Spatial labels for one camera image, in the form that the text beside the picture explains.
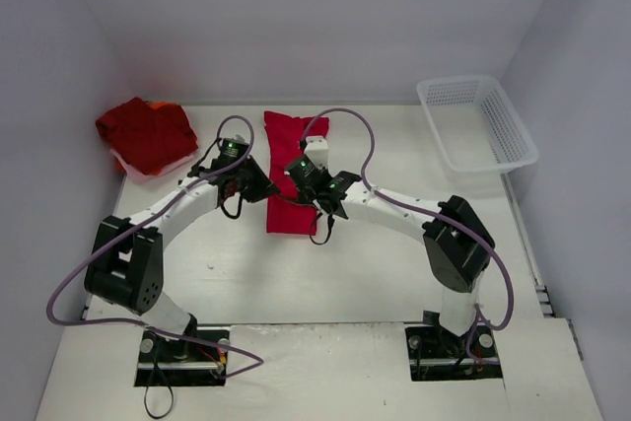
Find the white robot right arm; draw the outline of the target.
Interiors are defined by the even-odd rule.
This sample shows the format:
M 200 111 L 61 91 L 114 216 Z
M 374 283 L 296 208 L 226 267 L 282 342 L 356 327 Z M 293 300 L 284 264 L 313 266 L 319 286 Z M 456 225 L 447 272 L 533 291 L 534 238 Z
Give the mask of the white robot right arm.
M 285 172 L 299 197 L 321 212 L 382 226 L 422 244 L 431 272 L 443 286 L 438 345 L 457 354 L 470 344 L 478 279 L 495 243 L 467 200 L 456 195 L 439 202 L 385 195 L 378 188 L 370 190 L 359 175 L 344 171 L 331 175 L 305 155 L 290 162 Z

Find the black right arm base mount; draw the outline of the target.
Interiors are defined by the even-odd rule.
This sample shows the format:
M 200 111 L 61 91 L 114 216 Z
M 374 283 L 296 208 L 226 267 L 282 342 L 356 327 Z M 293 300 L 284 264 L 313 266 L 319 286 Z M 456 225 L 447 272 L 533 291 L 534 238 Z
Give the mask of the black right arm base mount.
M 502 368 L 493 332 L 478 324 L 468 335 L 453 335 L 439 325 L 438 314 L 425 311 L 420 324 L 404 328 L 410 379 L 425 382 L 500 380 Z

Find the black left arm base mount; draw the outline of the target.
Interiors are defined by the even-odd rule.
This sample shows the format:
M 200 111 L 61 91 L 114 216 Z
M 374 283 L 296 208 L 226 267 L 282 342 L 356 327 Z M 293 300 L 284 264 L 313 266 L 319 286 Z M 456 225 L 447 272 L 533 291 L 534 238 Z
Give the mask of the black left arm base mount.
M 209 387 L 226 384 L 228 355 L 216 347 L 144 331 L 139 345 L 136 387 Z

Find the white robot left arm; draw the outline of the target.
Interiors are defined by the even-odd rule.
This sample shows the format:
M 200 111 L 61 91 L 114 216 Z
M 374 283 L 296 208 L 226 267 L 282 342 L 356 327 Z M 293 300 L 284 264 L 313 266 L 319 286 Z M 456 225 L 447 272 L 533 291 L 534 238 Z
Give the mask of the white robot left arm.
M 218 139 L 219 155 L 205 168 L 195 165 L 179 185 L 153 206 L 125 219 L 109 216 L 97 232 L 84 287 L 93 296 L 128 310 L 145 327 L 165 331 L 162 350 L 188 360 L 197 348 L 197 320 L 164 290 L 164 250 L 202 216 L 225 209 L 237 196 L 256 203 L 278 192 L 241 136 Z

